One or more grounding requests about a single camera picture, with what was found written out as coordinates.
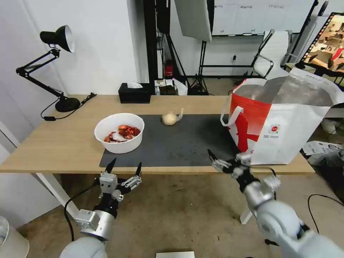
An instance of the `garlic bulb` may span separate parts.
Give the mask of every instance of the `garlic bulb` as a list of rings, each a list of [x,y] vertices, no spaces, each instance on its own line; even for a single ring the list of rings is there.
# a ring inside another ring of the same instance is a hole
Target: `garlic bulb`
[[[184,111],[184,108],[182,108],[182,111],[179,116],[177,116],[176,114],[170,111],[168,114],[165,114],[162,116],[162,123],[164,125],[174,125],[175,123],[177,123],[179,120],[182,119],[183,111]]]
[[[164,125],[174,125],[177,122],[177,118],[177,115],[175,115],[173,112],[169,112],[168,114],[162,116],[162,123]]]

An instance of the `lamp base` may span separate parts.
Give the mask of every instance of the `lamp base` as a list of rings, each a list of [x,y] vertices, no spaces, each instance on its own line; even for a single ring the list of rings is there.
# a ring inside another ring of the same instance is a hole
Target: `lamp base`
[[[76,98],[60,99],[55,108],[58,112],[70,112],[76,110],[80,106],[80,101]]]

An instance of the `bag handle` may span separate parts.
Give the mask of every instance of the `bag handle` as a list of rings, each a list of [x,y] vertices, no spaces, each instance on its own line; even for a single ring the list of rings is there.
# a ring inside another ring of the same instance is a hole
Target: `bag handle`
[[[223,121],[223,116],[225,115],[225,110],[227,108],[227,104],[228,104],[228,101],[229,101],[229,96],[222,108],[222,111],[221,111],[221,117],[220,117],[220,121],[221,121],[221,124],[223,126],[230,126],[232,124],[235,123],[236,119],[238,118],[239,114],[244,112],[244,109],[241,107],[241,106],[237,106],[234,111],[233,111],[233,114],[228,118],[228,123],[226,124],[224,121]]]

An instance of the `black tissue box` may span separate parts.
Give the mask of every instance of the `black tissue box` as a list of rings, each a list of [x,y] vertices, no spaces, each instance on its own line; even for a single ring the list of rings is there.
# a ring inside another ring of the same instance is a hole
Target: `black tissue box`
[[[127,83],[122,83],[118,90],[119,99],[121,103],[150,103],[151,96],[149,83],[141,83],[143,88],[132,89],[128,88]]]

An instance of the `white office chair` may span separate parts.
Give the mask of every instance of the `white office chair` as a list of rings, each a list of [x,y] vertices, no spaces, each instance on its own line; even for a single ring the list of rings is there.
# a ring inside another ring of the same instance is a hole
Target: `white office chair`
[[[288,76],[281,68],[281,62],[287,55],[291,32],[270,30],[264,33],[264,39],[253,60],[254,71],[264,79]]]

